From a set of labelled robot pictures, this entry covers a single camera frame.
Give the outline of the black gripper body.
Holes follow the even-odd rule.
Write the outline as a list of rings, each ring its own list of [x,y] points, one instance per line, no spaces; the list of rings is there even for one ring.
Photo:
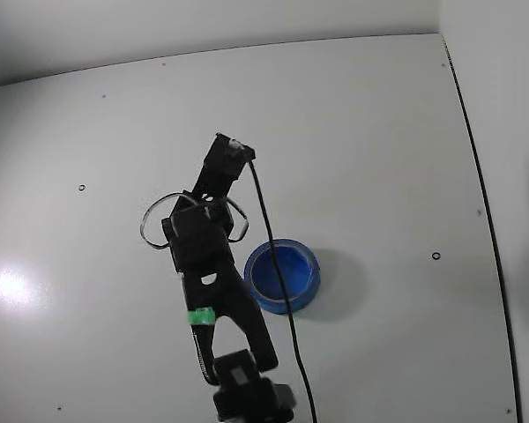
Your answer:
[[[217,133],[191,191],[196,199],[225,197],[247,163],[244,145]]]

